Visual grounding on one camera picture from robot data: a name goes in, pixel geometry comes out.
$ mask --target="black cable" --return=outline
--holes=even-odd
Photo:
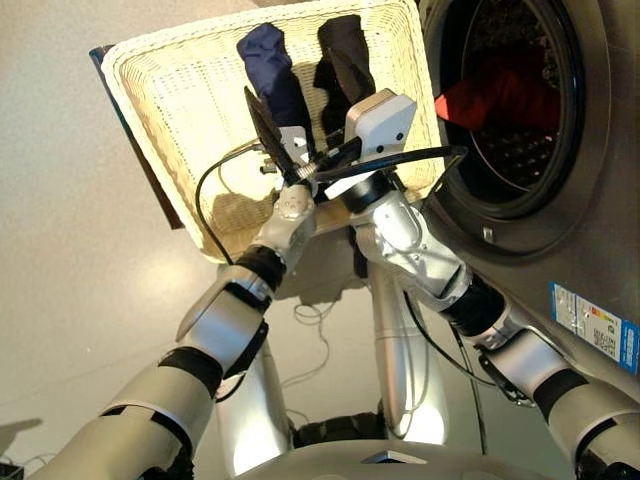
[[[460,349],[460,354],[462,355],[462,360],[464,362],[467,370],[473,374],[473,367],[471,366],[471,360],[469,359],[469,354],[467,349],[464,348],[464,344],[462,343],[462,339],[460,338],[460,334],[453,327],[453,325],[449,325],[451,327],[451,331],[453,332],[453,336],[458,343],[458,348]],[[484,413],[482,410],[482,402],[480,401],[480,392],[478,391],[478,385],[469,381],[471,384],[471,392],[473,393],[473,403],[476,406],[476,417],[478,418],[478,433],[480,434],[480,449],[482,450],[482,454],[487,454],[487,429],[484,423]]]
[[[386,168],[395,167],[401,163],[415,162],[429,158],[440,158],[450,156],[464,157],[468,152],[467,147],[457,145],[446,145],[444,147],[422,148],[410,152],[401,152],[388,155],[376,160],[370,160],[356,165],[349,165],[341,168],[334,168],[324,172],[316,172],[314,179],[319,183],[333,182],[342,178],[353,177],[361,173],[375,172]]]
[[[216,398],[216,403],[222,403],[225,400],[229,400],[233,396],[233,394],[238,391],[238,389],[240,388],[240,385],[242,385],[242,382],[244,382],[244,377],[246,377],[246,376],[247,376],[246,373],[244,375],[242,375],[242,377],[240,377],[240,380],[238,380],[236,382],[236,384],[233,386],[233,388],[231,390],[229,390],[228,393],[224,394],[220,398]]]
[[[200,223],[202,224],[204,229],[207,231],[207,233],[211,237],[211,240],[213,240],[213,243],[216,244],[216,247],[218,247],[218,250],[220,250],[220,253],[222,254],[225,261],[229,265],[233,265],[233,260],[231,259],[231,255],[229,255],[229,252],[227,251],[227,249],[224,248],[224,245],[222,245],[222,242],[220,241],[218,236],[214,233],[211,226],[207,223],[207,220],[204,218],[204,214],[202,213],[202,204],[201,204],[201,198],[200,198],[202,193],[202,186],[204,185],[205,180],[211,174],[211,172],[215,171],[217,168],[220,168],[229,160],[239,157],[240,155],[250,150],[259,150],[259,149],[261,149],[260,143],[257,140],[251,140],[250,142],[244,143],[240,145],[238,148],[231,150],[224,157],[222,157],[222,159],[220,159],[219,161],[217,161],[216,163],[214,163],[204,171],[204,173],[200,177],[200,180],[198,181],[198,185],[196,186],[195,203],[196,203],[196,213],[198,214],[198,219],[200,220]]]
[[[496,388],[497,385],[492,382],[487,382],[480,377],[477,377],[469,370],[460,365],[457,361],[455,361],[447,352],[445,352],[440,345],[438,345],[433,338],[427,333],[422,324],[418,321],[418,317],[416,316],[415,311],[413,310],[413,305],[411,305],[411,300],[409,299],[409,294],[407,292],[402,292],[404,294],[404,300],[407,303],[407,308],[409,309],[409,314],[411,315],[411,319],[413,323],[418,328],[424,339],[440,354],[447,360],[453,367],[455,367],[460,373],[468,377],[470,380],[479,383],[480,385],[484,385],[485,387],[493,387]]]

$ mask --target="washing machine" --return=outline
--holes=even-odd
[[[443,144],[470,153],[431,197],[431,228],[583,371],[640,400],[636,0],[419,8],[435,96],[478,55],[531,47],[560,97],[551,132],[440,121]]]

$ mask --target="black band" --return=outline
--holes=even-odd
[[[189,435],[187,435],[187,432],[185,432],[180,425],[160,412],[154,413],[151,416],[151,421],[157,423],[158,425],[162,425],[164,428],[169,430],[178,440],[180,440],[180,443],[182,443],[186,455],[191,458],[191,454],[193,453],[193,445],[191,444]]]
[[[605,430],[609,430],[610,428],[615,427],[616,425],[618,425],[618,424],[615,422],[615,420],[613,420],[612,418],[608,418],[604,422],[600,422],[598,425],[596,425],[591,430],[589,430],[589,433],[587,433],[584,437],[582,437],[582,440],[580,440],[580,443],[578,444],[578,447],[576,448],[576,460],[580,461],[580,458],[582,457],[582,454],[585,453],[585,450],[587,449],[589,444],[598,435],[600,435]]]
[[[369,178],[356,183],[340,195],[345,207],[351,213],[360,213],[376,200],[393,190],[384,173],[376,172]]]
[[[568,368],[554,373],[542,382],[533,392],[533,400],[540,408],[545,421],[549,423],[549,413],[560,397],[587,383],[589,382],[586,378]]]
[[[264,343],[264,339],[267,338],[267,333],[269,333],[269,325],[263,320],[260,327],[258,327],[258,331],[249,342],[249,345],[247,345],[247,348],[244,349],[240,357],[238,357],[238,360],[236,360],[236,362],[231,365],[227,373],[225,373],[225,380],[240,372],[244,372],[249,368],[249,365],[251,365],[251,362],[253,362],[253,359],[256,357],[258,350],[260,350],[260,347]]]
[[[489,329],[504,312],[504,297],[473,274],[467,291],[440,314],[465,337],[480,335]]]
[[[258,275],[267,282],[271,290],[276,290],[282,283],[287,268],[280,257],[268,247],[251,245],[236,262]]]
[[[267,308],[269,308],[269,305],[271,305],[271,298],[267,297],[264,300],[260,300],[250,291],[246,290],[242,285],[237,283],[228,283],[225,285],[224,290],[232,294],[237,299],[242,300],[254,310],[260,312],[260,315],[263,315],[264,312],[267,311]]]
[[[209,396],[214,398],[222,382],[222,367],[210,356],[191,347],[172,350],[158,364],[158,367],[172,367],[194,376],[207,387]]]

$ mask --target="gray floor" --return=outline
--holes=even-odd
[[[165,351],[216,274],[186,232],[169,230],[87,52],[251,7],[246,0],[0,5],[0,453],[16,462],[58,451]],[[278,302],[268,315],[281,378],[323,355],[314,329],[294,322],[294,304]],[[365,290],[345,294],[327,320],[327,368],[287,390],[288,406],[312,419],[375,408],[370,314]],[[450,443],[477,450],[468,383],[443,368]],[[537,412],[485,393],[490,452],[569,478]],[[29,419],[41,423],[7,427]],[[214,429],[197,466],[199,478],[220,478]],[[37,467],[32,461],[28,470]]]

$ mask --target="wire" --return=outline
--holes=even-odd
[[[471,360],[469,359],[469,353],[467,349],[464,347],[462,343],[462,339],[460,338],[460,334],[453,327],[453,325],[449,324],[451,327],[451,331],[453,332],[453,336],[458,343],[458,348],[460,349],[460,354],[462,355],[462,360],[464,362],[465,367],[471,373],[473,373],[473,367],[471,366]],[[484,423],[484,412],[482,410],[482,402],[480,400],[480,392],[478,391],[478,385],[476,382],[469,381],[471,384],[471,392],[473,393],[473,403],[476,406],[476,416],[478,418],[478,433],[480,434],[480,449],[482,450],[482,454],[487,454],[487,429]]]
[[[233,388],[231,390],[229,390],[229,392],[225,393],[223,396],[221,396],[220,398],[216,398],[216,403],[222,403],[226,400],[229,400],[234,393],[236,393],[238,391],[238,389],[240,388],[240,385],[242,385],[242,382],[244,382],[244,377],[246,377],[247,374],[244,373],[240,379],[236,382],[236,384],[233,386]]]
[[[300,412],[298,410],[294,410],[293,408],[287,408],[287,412],[293,413],[294,415],[298,415],[300,418],[304,419],[305,422],[311,423],[311,420],[307,416],[307,414]]]
[[[229,160],[239,157],[240,155],[250,150],[260,150],[261,148],[262,146],[260,144],[260,141],[256,138],[249,142],[243,143],[239,147],[231,150],[219,161],[217,161],[216,163],[214,163],[204,171],[204,173],[200,177],[200,180],[198,181],[198,185],[196,186],[195,203],[196,203],[196,213],[198,214],[198,219],[200,220],[200,223],[202,224],[204,229],[207,231],[207,233],[211,237],[211,240],[213,240],[213,243],[216,244],[216,247],[218,247],[218,250],[220,250],[220,253],[222,254],[225,261],[229,265],[233,265],[233,260],[231,259],[231,255],[229,255],[229,252],[227,251],[227,249],[224,248],[224,245],[222,245],[222,242],[220,241],[218,236],[214,233],[213,229],[211,228],[207,220],[204,218],[204,214],[202,213],[202,203],[201,203],[202,186],[204,185],[205,180],[211,174],[211,172],[215,171],[217,168],[220,168]]]
[[[464,376],[468,377],[470,380],[473,380],[474,382],[479,383],[480,385],[484,385],[485,387],[497,388],[497,385],[495,383],[487,382],[486,380],[483,380],[482,378],[477,377],[476,375],[471,373],[469,370],[464,368],[462,365],[460,365],[457,361],[455,361],[447,352],[445,352],[442,349],[442,347],[440,345],[438,345],[435,342],[435,340],[433,340],[433,338],[431,338],[431,336],[427,333],[427,331],[422,326],[422,324],[418,321],[418,317],[416,316],[415,310],[413,309],[413,305],[411,305],[411,300],[409,299],[409,294],[407,292],[403,292],[403,294],[404,294],[404,300],[407,303],[407,307],[409,308],[409,314],[411,315],[411,319],[413,320],[413,323],[415,324],[417,329],[420,331],[420,333],[422,334],[424,339],[427,342],[429,342],[429,344],[440,355],[442,355],[445,360],[447,360],[456,370],[458,370]]]
[[[429,158],[440,158],[450,156],[466,156],[467,147],[446,145],[444,147],[422,148],[412,150],[410,152],[401,152],[393,155],[387,155],[383,158],[370,160],[364,163],[349,165],[341,168],[334,168],[324,172],[316,172],[314,178],[319,183],[333,182],[342,178],[353,177],[362,173],[374,172],[386,168],[395,167],[402,163],[415,162],[418,160],[426,160]]]
[[[303,305],[298,304],[293,308],[293,316],[298,323],[304,325],[305,327],[318,327],[318,338],[320,342],[325,346],[325,355],[320,364],[311,370],[308,370],[303,373],[299,373],[297,375],[293,375],[292,377],[287,378],[283,382],[280,383],[280,387],[282,389],[293,387],[294,385],[298,385],[300,383],[306,382],[310,380],[314,376],[316,376],[320,371],[329,363],[329,359],[331,358],[331,346],[329,345],[329,341],[327,337],[324,336],[324,320],[327,318],[335,304],[338,302],[336,298],[331,302],[331,304],[324,310],[320,310],[315,305]],[[302,308],[309,308],[313,311],[312,314],[301,313]]]

